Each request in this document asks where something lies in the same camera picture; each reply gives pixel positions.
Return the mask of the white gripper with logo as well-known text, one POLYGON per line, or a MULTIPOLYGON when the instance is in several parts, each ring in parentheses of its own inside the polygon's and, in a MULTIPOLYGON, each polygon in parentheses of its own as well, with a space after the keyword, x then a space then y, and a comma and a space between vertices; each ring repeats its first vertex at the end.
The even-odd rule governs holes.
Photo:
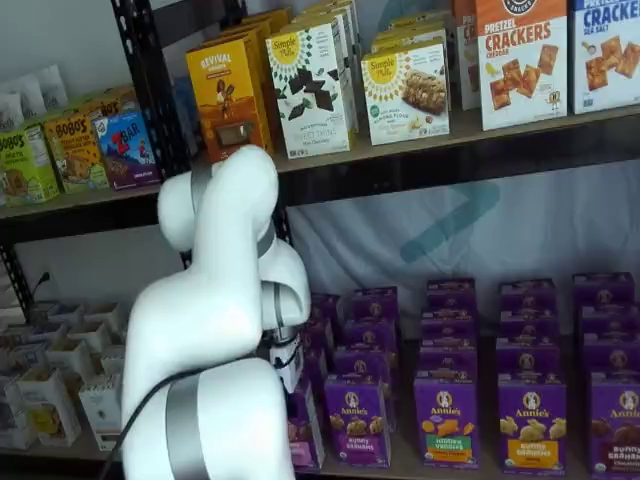
POLYGON ((274 338, 269 349, 270 363, 286 391, 294 391, 302 373, 303 349, 300 335, 274 338))

